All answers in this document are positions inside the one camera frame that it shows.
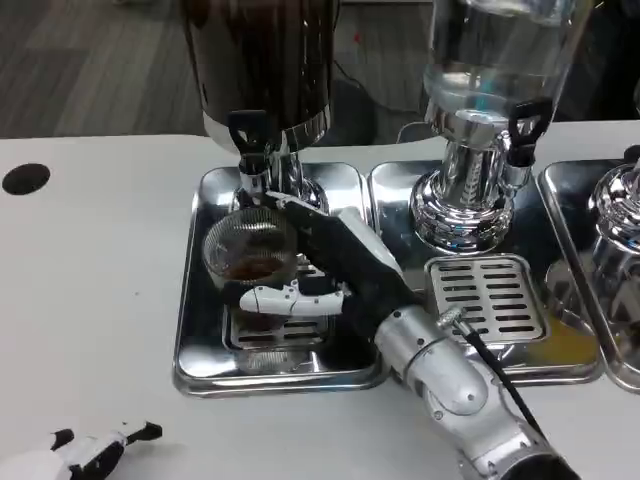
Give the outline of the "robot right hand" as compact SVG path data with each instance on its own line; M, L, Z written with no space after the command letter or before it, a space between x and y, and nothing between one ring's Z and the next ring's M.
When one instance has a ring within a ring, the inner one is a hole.
M395 257L359 214L329 215L298 197L269 191L266 204L281 212L297 233L301 253L338 286L307 294L294 280L245 290L240 309L260 314L316 317L345 315L373 338L378 327L405 307L419 303Z

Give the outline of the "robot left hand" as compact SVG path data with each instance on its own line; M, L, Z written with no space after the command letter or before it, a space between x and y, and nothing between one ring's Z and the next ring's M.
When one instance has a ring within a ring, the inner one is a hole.
M153 422L125 422L102 436L76 437L72 429L50 434L43 446L1 460L2 479L107 479L126 449L163 436Z

